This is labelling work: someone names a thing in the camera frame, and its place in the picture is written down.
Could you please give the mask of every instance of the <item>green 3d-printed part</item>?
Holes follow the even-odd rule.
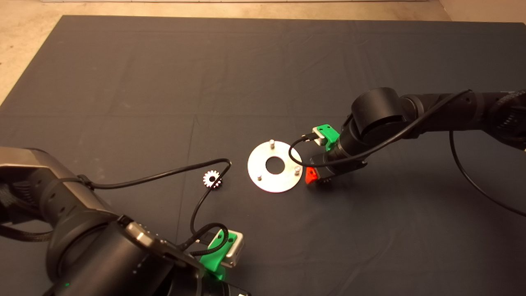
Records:
[[[325,150],[331,150],[336,144],[338,138],[340,137],[340,134],[329,124],[322,124],[320,126],[316,126],[316,129],[327,139]]]
[[[237,239],[237,234],[228,232],[228,241],[221,247],[221,249],[216,252],[208,255],[203,255],[199,260],[201,264],[205,266],[206,269],[211,271],[218,279],[222,280],[225,277],[225,268],[221,266],[221,261],[225,258],[228,250],[234,244]],[[212,241],[208,249],[217,247],[223,241],[223,231],[219,232],[219,235]]]

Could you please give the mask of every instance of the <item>circular metal plate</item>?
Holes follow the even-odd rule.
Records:
[[[301,179],[303,167],[298,165],[289,157],[290,145],[284,142],[274,141],[274,148],[271,142],[265,142],[257,146],[248,158],[248,175],[259,188],[272,192],[284,192],[294,187]],[[301,157],[295,149],[292,155],[299,161]],[[283,160],[285,169],[279,174],[272,174],[267,170],[267,160],[271,157],[278,157]]]

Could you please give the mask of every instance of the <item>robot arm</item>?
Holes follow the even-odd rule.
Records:
[[[314,128],[316,135],[303,141],[325,144],[319,138],[329,135],[331,127],[324,128]],[[397,141],[425,132],[466,130],[483,130],[506,145],[526,150],[526,91],[398,96],[382,87],[365,92],[353,102],[337,140],[327,152],[311,158],[307,183],[366,166],[365,159],[377,151],[374,148],[393,137]]]
[[[45,295],[249,295],[210,274],[178,246],[116,214],[46,152],[0,147],[0,183],[53,228],[46,267],[54,285]],[[0,202],[4,214],[15,210]],[[0,221],[12,220],[1,214]],[[0,225],[2,235],[7,229]],[[9,231],[5,236],[36,241],[28,233]]]

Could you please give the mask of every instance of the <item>small gear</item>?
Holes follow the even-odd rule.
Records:
[[[212,187],[212,185],[214,187],[212,187],[212,189],[217,189],[219,186],[221,186],[221,181],[222,180],[219,180],[217,181],[217,183],[214,185],[214,182],[216,181],[216,179],[219,178],[219,172],[218,171],[208,171],[206,172],[206,174],[203,176],[203,184],[210,188]]]

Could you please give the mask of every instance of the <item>black fabric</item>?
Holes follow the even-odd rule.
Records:
[[[282,194],[258,189],[246,163],[269,139],[340,126],[374,87],[522,89],[525,48],[523,24],[65,16],[0,108],[0,144],[46,150],[98,183],[232,159],[196,226],[245,235],[227,278],[254,295],[524,295],[526,220],[464,180],[447,133]],[[482,132],[456,140],[473,179],[526,210],[524,152]],[[182,242],[206,171],[100,195]],[[2,294],[49,287],[45,243],[0,244]]]

